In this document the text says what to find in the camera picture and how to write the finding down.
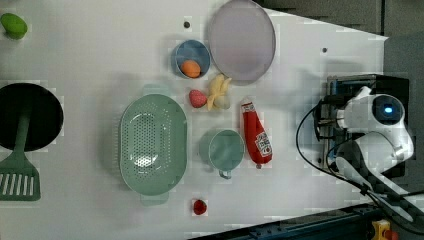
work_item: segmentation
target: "orange ball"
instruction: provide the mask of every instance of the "orange ball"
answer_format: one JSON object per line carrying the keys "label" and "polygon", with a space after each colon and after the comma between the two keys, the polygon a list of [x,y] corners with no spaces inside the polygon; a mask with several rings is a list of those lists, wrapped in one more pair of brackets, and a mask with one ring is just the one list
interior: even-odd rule
{"label": "orange ball", "polygon": [[181,65],[181,71],[191,78],[197,78],[200,76],[200,66],[196,61],[186,60]]}

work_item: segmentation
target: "teal mug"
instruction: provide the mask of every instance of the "teal mug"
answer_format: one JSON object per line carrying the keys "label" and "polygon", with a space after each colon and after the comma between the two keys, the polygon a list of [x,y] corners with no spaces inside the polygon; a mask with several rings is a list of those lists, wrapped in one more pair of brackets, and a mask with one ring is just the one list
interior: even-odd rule
{"label": "teal mug", "polygon": [[200,140],[200,156],[219,170],[219,175],[231,179],[231,171],[243,159],[245,144],[239,133],[227,129],[208,131]]}

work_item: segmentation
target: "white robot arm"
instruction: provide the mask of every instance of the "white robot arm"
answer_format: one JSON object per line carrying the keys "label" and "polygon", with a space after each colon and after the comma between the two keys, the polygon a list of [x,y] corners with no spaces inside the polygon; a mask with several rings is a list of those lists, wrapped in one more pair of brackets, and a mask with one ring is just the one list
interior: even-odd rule
{"label": "white robot arm", "polygon": [[367,185],[387,207],[413,222],[424,216],[424,195],[406,196],[403,188],[381,173],[409,159],[414,145],[404,124],[405,109],[390,95],[371,95],[363,87],[359,94],[337,111],[337,124],[351,133],[365,135],[342,144],[336,154],[339,173]]}

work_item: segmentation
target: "ketchup bottle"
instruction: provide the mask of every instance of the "ketchup bottle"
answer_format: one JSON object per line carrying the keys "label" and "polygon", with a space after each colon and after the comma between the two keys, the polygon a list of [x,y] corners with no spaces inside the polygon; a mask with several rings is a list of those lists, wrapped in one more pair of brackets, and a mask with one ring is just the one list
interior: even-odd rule
{"label": "ketchup bottle", "polygon": [[241,105],[244,120],[244,137],[247,151],[256,163],[256,168],[262,168],[262,164],[272,159],[272,148],[255,107],[249,98],[245,98]]}

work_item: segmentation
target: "toy fruit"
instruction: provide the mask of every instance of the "toy fruit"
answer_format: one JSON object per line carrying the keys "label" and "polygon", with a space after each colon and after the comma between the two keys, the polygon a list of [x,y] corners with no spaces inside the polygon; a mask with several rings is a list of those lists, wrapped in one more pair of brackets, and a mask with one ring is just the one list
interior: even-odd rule
{"label": "toy fruit", "polygon": [[221,109],[229,109],[230,99],[228,98],[228,96],[219,96],[215,98],[213,105]]}
{"label": "toy fruit", "polygon": [[225,96],[228,90],[228,86],[231,82],[231,78],[224,78],[223,74],[219,74],[212,79],[209,84],[209,97],[208,97],[208,110],[210,111],[213,106],[218,108],[228,109],[230,102],[228,98],[218,100],[218,104],[215,103],[218,97]]}
{"label": "toy fruit", "polygon": [[28,31],[28,26],[25,21],[12,13],[3,14],[0,22],[6,30],[7,36],[12,39],[21,39]]}
{"label": "toy fruit", "polygon": [[206,205],[206,203],[202,200],[197,200],[196,202],[194,202],[193,204],[193,212],[196,215],[202,215],[203,213],[206,212],[206,210],[208,209],[208,206]]}
{"label": "toy fruit", "polygon": [[200,76],[200,66],[196,61],[186,60],[181,65],[181,72],[187,77],[197,78]]}
{"label": "toy fruit", "polygon": [[190,98],[191,105],[195,108],[203,107],[208,101],[205,94],[199,90],[191,90],[188,96]]}

